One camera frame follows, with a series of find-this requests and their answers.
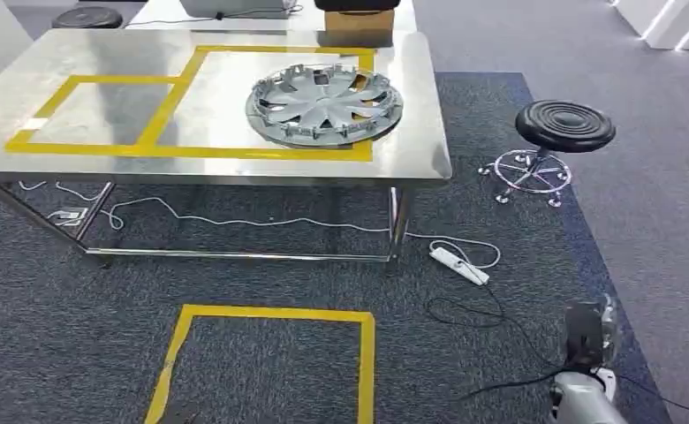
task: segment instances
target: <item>black stool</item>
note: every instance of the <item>black stool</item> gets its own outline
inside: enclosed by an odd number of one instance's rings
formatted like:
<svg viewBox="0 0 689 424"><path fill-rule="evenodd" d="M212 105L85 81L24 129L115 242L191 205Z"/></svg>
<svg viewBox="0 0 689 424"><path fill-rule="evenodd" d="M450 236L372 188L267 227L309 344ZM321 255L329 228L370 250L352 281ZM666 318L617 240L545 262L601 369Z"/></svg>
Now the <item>black stool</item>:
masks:
<svg viewBox="0 0 689 424"><path fill-rule="evenodd" d="M571 183L572 176L568 166L551 152L593 152L615 137L615 126L599 110L559 100L525 106L516 116L516 131L540 148L506 152L478 172L488 175L492 170L508 186L496 196L498 203L508 203L511 193L519 190L551 194L548 204L554 208L560 206L560 191Z"/></svg>
<svg viewBox="0 0 689 424"><path fill-rule="evenodd" d="M118 28L124 17L110 7L87 6L65 11L53 19L54 28Z"/></svg>

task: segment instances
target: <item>stool base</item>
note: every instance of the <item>stool base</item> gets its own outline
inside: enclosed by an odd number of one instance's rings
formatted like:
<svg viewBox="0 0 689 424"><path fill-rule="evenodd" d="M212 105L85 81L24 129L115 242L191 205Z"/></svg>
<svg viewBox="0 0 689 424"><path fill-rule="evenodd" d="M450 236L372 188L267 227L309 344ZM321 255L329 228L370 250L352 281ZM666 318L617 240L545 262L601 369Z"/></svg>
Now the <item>stool base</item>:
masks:
<svg viewBox="0 0 689 424"><path fill-rule="evenodd" d="M496 196L498 203L508 203L511 193L518 190L526 193L550 194L548 204L553 208L560 207L560 191L571 183L572 178L568 165L545 148L536 151L506 152L477 171L481 175L489 175L493 171L508 186Z"/></svg>

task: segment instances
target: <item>yellow tape square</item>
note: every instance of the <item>yellow tape square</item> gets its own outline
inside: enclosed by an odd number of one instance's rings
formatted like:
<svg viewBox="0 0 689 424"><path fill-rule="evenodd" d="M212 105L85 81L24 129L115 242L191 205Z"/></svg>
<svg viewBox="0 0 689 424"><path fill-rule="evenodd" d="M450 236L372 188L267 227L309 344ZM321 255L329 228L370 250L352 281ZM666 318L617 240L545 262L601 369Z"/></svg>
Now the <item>yellow tape square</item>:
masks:
<svg viewBox="0 0 689 424"><path fill-rule="evenodd" d="M159 146L157 141L170 121L173 113L186 95L193 79L199 72L207 54L216 51L255 52L255 53L322 53L355 56L358 66L372 71L375 51L362 48L338 47L295 47L295 46L197 46L180 75L72 75L50 97L50 99L11 137L4 146L10 153L59 154L59 155L114 155L138 157L225 157L237 159L275 159L275 160L318 160L318 161L356 161L373 160L373 141L363 140L347 149L329 148L214 148ZM172 84L172 89L149 119L139 138L132 145L92 145L72 143L34 143L30 142L34 133L42 128L46 120L81 83L95 84Z"/></svg>
<svg viewBox="0 0 689 424"><path fill-rule="evenodd" d="M241 318L272 318L279 320L318 320L360 323L360 371L358 376L358 422L373 424L375 379L375 320L369 312L334 311L327 309L297 309L289 307L223 307L183 305L165 353L163 370L149 404L145 424L157 424L165 412L170 395L170 379L178 351L188 336L195 316L225 316Z"/></svg>

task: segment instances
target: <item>white cable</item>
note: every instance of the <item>white cable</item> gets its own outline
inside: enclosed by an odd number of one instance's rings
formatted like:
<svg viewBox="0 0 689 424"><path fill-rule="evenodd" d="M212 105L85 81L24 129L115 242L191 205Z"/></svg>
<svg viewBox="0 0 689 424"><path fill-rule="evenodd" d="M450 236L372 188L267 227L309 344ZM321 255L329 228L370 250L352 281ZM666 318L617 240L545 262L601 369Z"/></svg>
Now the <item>white cable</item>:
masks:
<svg viewBox="0 0 689 424"><path fill-rule="evenodd" d="M82 200L84 200L84 201L96 201L96 200L100 199L100 196L102 196L102 194L105 193L105 190L106 190L108 187L105 186L95 197L86 197L86 196L82 195L82 194L79 193L79 192L75 192L75 191L72 190L71 188L66 188L66 187L64 187L64 186L61 185L61 183L59 183L58 181L56 182L56 188L57 188L58 190L63 190L63 191L65 191L65 192L67 192L67 193L71 193L71 194L73 194L73 195L79 197L80 199L82 199Z"/></svg>
<svg viewBox="0 0 689 424"><path fill-rule="evenodd" d="M19 188L21 188L22 190L24 190L24 191L26 191L26 192L30 192L30 191L33 191L33 190L36 189L36 188L40 188L40 187L42 187L42 186L45 186L45 185L48 184L48 183L47 183L46 181L43 181L43 182L41 182L41 183L38 183L38 184L36 184L36 185L33 185L32 187L26 186L25 183L23 183L22 181L17 181L17 184L19 184Z"/></svg>
<svg viewBox="0 0 689 424"><path fill-rule="evenodd" d="M23 190L27 190L27 191L34 190L35 188L38 188L44 184L45 184L45 182L42 182L40 184L34 185L32 188L28 188L28 187L25 187L22 184L22 182L19 182L19 186L22 187ZM62 186L58 182L56 182L56 188L59 190L63 190L67 193L74 194L84 201L96 201L97 199L100 198L100 196L102 196L103 193L105 193L105 189L103 188L103 190L99 194L97 194L97 196L95 196L93 198L88 198L88 197L82 195L81 193L78 193L75 190L72 190L71 188L67 188L67 187ZM159 197L145 197L142 199L137 199L135 201L124 201L121 203L116 203L115 205L110 207L110 211L100 210L100 212L108 217L108 223L110 224L110 228L112 228L115 231L119 231L119 230L124 228L125 222L122 218L120 218L119 216L116 215L116 209L121 208L123 206L142 203L145 201L157 201L157 202L159 202L160 204L165 206L165 208L167 208L168 211L170 211L170 213L176 219L193 219L193 220L197 220L197 221L202 221L204 223L211 223L212 225L229 225L229 224L241 223L244 225L252 225L254 227L274 227L274 226L278 226L278 225L288 225L291 223L312 223L314 225L320 225L322 227L351 228L353 230L363 231L363 232L387 232L387 231L389 231L388 228L366 228L366 227L360 227L360 226L352 224L352 223L323 223L321 221L316 221L316 220L311 219L311 218L295 218L295 219L288 219L286 221L275 221L275 222L270 222L270 223L257 223L254 221L246 221L243 219L231 219L229 221L215 221L215 220L206 218L205 216L179 215L178 212L176 212L176 209L174 209L170 204L168 204L167 201L164 201L162 198L159 198ZM52 217L54 214L55 214L55 212L53 214L50 214L48 216L48 218ZM58 225L64 225L65 223L69 223L69 222L73 222L73 221L79 221L79 219L72 219L69 221L63 221L62 223L59 223ZM461 254L462 258L467 263L472 263L472 262L469 260L469 257L467 257L465 251L461 247L459 247L459 246L455 245L454 243L451 243L450 241L447 241L447 240L455 241L458 243L467 243L468 245L485 246L485 247L489 247L489 248L493 249L494 251L496 251L496 258L491 263L489 263L487 265L474 265L478 269L488 269L488 268L495 267L495 265L501 260L501 249L499 249L498 246L495 246L495 245L490 244L490 243L486 243L484 241L472 240L469 238L452 237L452 236L417 234L414 232L407 232L406 235L409 237L416 238L416 239L432 239L433 241L431 241L430 245L429 245L429 249L431 252L435 250L435 245L437 245L437 244L445 244L445 245L451 246L454 249L456 249L456 251L459 252L459 254Z"/></svg>

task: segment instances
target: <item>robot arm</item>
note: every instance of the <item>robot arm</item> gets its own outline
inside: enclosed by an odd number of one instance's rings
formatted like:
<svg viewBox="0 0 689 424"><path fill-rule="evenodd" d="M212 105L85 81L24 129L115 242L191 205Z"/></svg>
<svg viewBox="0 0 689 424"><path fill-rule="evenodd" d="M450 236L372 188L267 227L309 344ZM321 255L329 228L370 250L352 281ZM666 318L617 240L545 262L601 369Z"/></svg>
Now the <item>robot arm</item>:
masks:
<svg viewBox="0 0 689 424"><path fill-rule="evenodd" d="M615 306L580 302L565 311L567 366L550 388L554 424L627 424L613 405L617 378L605 366L615 355Z"/></svg>
<svg viewBox="0 0 689 424"><path fill-rule="evenodd" d="M551 417L556 424L627 424L612 404L615 396L615 373L601 368L596 378L567 371L556 375L550 397Z"/></svg>

